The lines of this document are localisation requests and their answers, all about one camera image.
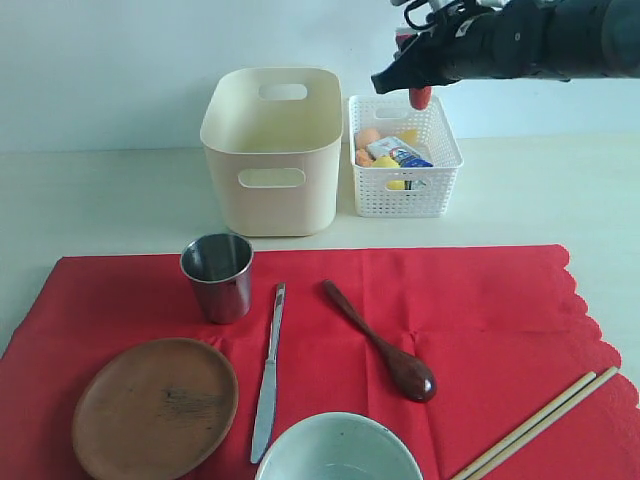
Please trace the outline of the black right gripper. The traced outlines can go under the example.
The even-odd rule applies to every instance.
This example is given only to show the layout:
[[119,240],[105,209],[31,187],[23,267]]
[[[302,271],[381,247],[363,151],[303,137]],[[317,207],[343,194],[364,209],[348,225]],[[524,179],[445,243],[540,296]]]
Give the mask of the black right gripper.
[[[503,4],[403,4],[407,31],[396,33],[394,63],[371,76],[377,94],[448,86],[462,80],[503,79],[499,38]],[[426,8],[422,20],[415,11]]]

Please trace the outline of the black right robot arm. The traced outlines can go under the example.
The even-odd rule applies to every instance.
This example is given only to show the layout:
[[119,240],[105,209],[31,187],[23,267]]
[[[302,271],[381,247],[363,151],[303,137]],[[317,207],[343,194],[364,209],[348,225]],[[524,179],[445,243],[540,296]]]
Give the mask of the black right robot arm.
[[636,78],[636,1],[432,1],[409,21],[379,94],[462,80]]

